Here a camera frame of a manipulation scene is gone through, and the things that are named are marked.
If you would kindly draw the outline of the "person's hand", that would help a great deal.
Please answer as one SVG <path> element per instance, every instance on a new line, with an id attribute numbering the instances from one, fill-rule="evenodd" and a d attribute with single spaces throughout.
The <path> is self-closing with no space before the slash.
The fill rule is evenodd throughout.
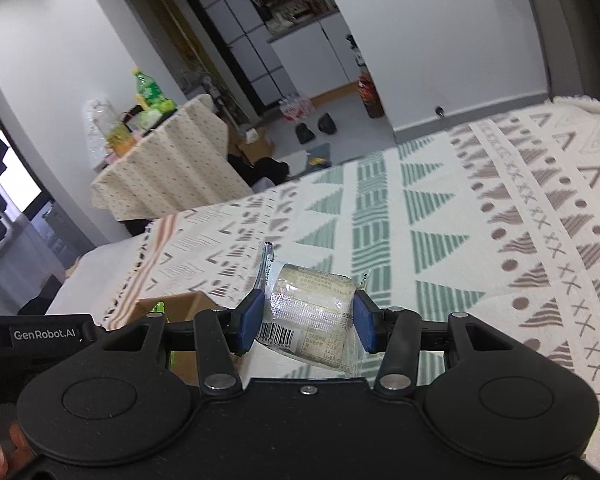
<path id="1" fill-rule="evenodd" d="M 16 422 L 9 426 L 8 434 L 9 442 L 14 448 L 7 452 L 0 445 L 0 480 L 5 479 L 10 472 L 27 466 L 34 457 L 32 448 Z"/>

